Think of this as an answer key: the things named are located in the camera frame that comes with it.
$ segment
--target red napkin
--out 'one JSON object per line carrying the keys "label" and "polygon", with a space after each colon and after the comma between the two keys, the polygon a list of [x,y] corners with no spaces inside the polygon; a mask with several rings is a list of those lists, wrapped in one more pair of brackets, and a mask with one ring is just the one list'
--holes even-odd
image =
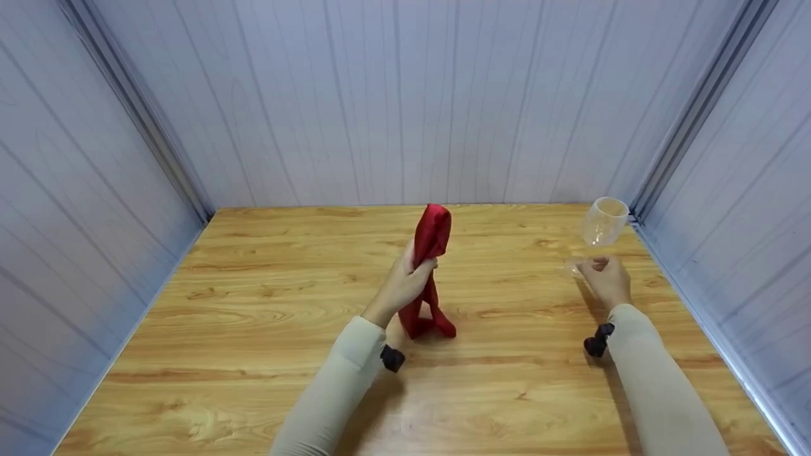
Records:
{"label": "red napkin", "polygon": [[[420,266],[428,258],[445,254],[448,238],[451,236],[451,213],[438,204],[429,204],[423,218],[419,219],[417,232],[414,234],[414,267]],[[431,319],[420,318],[419,309],[423,301],[431,307]],[[398,314],[403,329],[414,339],[426,333],[434,326],[448,338],[456,337],[456,327],[440,310],[440,297],[436,293],[434,273],[425,284],[423,292],[414,302],[402,308]]]}

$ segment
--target person's left hand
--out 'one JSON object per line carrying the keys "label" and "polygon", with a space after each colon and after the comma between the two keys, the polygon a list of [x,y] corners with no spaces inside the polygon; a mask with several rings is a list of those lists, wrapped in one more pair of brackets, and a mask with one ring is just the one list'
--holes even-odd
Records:
{"label": "person's left hand", "polygon": [[405,250],[394,261],[392,268],[388,271],[386,281],[378,290],[375,298],[363,311],[361,316],[381,328],[385,328],[388,322],[400,309],[413,301],[423,288],[431,271],[437,267],[436,258],[430,258],[414,268],[414,240],[411,239],[405,246]]}

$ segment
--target long sleeve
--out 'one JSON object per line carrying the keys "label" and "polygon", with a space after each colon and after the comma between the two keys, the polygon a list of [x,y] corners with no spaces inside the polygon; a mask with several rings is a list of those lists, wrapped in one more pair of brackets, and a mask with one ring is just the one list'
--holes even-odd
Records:
{"label": "long sleeve", "polygon": [[270,456],[327,456],[383,365],[386,334],[356,316],[338,336],[324,365],[285,418]]}
{"label": "long sleeve", "polygon": [[608,350],[645,455],[729,455],[710,412],[648,317],[621,304],[608,320],[615,326]]}

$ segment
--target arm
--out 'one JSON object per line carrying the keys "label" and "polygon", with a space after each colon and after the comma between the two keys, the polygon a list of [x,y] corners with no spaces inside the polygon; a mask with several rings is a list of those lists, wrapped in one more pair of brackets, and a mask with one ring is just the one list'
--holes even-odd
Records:
{"label": "arm", "polygon": [[615,329],[608,350],[644,453],[729,455],[710,412],[667,353],[659,332],[631,304],[630,277],[619,258],[595,259],[580,269],[610,310],[608,320]]}
{"label": "arm", "polygon": [[431,259],[414,269],[413,256],[414,245],[409,243],[366,310],[338,336],[324,365],[285,418],[270,456],[328,456],[335,450],[347,420],[382,366],[384,328],[422,291],[436,267],[436,259]]}

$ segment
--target tabletop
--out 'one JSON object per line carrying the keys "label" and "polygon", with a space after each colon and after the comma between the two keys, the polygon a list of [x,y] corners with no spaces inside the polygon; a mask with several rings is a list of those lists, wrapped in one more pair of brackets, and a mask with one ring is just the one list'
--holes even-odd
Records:
{"label": "tabletop", "polygon": [[[449,205],[436,282],[458,335],[388,343],[339,454],[641,454],[610,364],[584,354],[606,314],[565,267],[587,206]],[[56,451],[265,454],[335,337],[414,235],[422,206],[221,209]],[[784,454],[630,227],[603,249],[706,402],[732,454]]]}

